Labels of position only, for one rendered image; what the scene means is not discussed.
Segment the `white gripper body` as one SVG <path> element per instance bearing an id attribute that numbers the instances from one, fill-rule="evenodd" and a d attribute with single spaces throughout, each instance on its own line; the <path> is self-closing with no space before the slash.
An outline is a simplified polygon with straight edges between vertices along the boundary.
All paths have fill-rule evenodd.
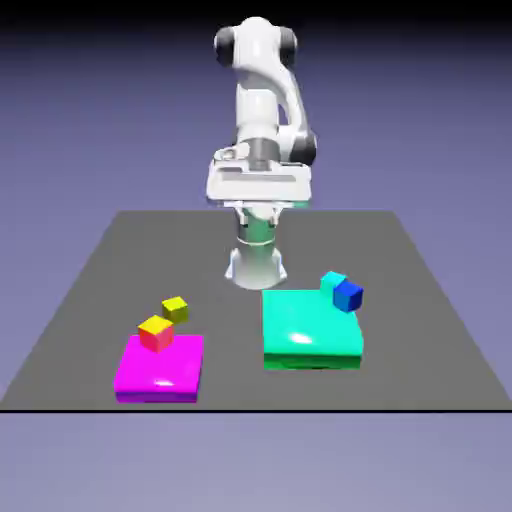
<path id="1" fill-rule="evenodd" d="M 210 162 L 206 196 L 211 202 L 301 203 L 311 195 L 311 168 L 304 164 L 271 161 L 268 171 L 254 171 L 246 160 Z"/>

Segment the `small cyan cube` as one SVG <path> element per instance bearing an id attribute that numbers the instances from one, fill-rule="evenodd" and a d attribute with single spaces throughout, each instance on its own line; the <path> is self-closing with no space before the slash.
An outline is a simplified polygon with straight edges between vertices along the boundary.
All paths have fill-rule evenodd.
<path id="1" fill-rule="evenodd" d="M 339 286 L 346 276 L 344 274 L 329 271 L 325 273 L 320 280 L 320 292 L 327 298 L 332 299 L 334 289 Z"/>

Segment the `small blue cube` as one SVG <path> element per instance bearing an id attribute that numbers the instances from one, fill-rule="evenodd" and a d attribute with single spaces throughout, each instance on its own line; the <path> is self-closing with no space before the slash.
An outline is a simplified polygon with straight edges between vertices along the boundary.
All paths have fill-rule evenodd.
<path id="1" fill-rule="evenodd" d="M 333 290 L 333 304 L 337 309 L 350 313 L 361 307 L 363 294 L 361 286 L 345 279 Z"/>

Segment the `small yellow cube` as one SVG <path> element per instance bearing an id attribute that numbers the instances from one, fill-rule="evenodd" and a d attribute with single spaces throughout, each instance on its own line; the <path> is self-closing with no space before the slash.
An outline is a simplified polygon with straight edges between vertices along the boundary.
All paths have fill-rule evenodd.
<path id="1" fill-rule="evenodd" d="M 188 320 L 188 303 L 181 297 L 175 296 L 162 301 L 162 315 L 174 324 Z"/>

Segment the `small orange cube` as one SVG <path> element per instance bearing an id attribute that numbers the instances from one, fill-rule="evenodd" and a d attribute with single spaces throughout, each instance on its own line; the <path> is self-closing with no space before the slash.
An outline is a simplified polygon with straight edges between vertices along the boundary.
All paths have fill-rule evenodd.
<path id="1" fill-rule="evenodd" d="M 138 325 L 138 335 L 143 347 L 158 353 L 173 341 L 174 323 L 159 315 L 153 315 Z"/>

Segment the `large turquoise box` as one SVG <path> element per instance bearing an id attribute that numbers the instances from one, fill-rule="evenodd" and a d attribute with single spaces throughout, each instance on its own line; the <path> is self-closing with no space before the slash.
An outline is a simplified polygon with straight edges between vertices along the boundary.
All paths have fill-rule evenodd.
<path id="1" fill-rule="evenodd" d="M 318 290 L 263 291 L 262 338 L 266 370 L 355 370 L 363 357 L 356 314 Z"/>

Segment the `large magenta box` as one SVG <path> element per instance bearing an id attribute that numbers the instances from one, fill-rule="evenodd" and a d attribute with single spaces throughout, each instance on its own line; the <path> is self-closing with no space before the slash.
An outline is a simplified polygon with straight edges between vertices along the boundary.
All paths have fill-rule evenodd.
<path id="1" fill-rule="evenodd" d="M 170 346 L 156 353 L 138 335 L 126 344 L 113 380 L 121 403 L 195 403 L 198 399 L 204 338 L 176 335 Z"/>

